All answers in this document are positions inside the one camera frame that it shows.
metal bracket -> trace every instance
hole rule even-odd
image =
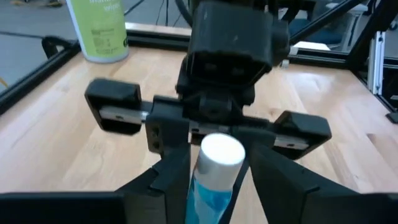
[[[45,36],[42,39],[42,47],[47,58],[50,58],[51,56],[59,52],[57,46],[61,46],[64,49],[67,49],[71,47],[73,44],[74,41],[65,40],[61,37],[56,37],[56,36]]]
[[[371,41],[368,67],[368,89],[374,95],[382,94],[385,43],[386,33],[377,31]]]

blue tube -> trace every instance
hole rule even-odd
[[[245,151],[226,134],[209,134],[201,142],[188,192],[185,224],[217,224],[232,196]]]
[[[232,190],[210,190],[199,184],[193,177],[188,193],[185,223],[217,224],[223,216],[231,196]]]

wooden table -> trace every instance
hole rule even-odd
[[[175,96],[183,56],[133,47],[126,60],[100,65],[78,54],[0,117],[0,191],[115,190],[148,169],[159,157],[147,150],[145,131],[100,130],[83,94],[92,79],[106,77],[140,83],[145,100]],[[293,110],[328,119],[332,140],[298,163],[359,192],[398,192],[398,126],[349,71],[276,68],[257,83],[256,96],[245,114],[275,120]],[[231,223],[265,220],[248,172]]]

white bottle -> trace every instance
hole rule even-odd
[[[85,58],[113,63],[129,54],[121,0],[67,0]]]
[[[229,205],[246,156],[243,145],[222,133],[201,142],[187,198],[185,224],[217,224]]]

toothpaste cap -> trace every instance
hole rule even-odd
[[[209,190],[232,190],[245,158],[243,145],[223,133],[203,138],[193,175]]]

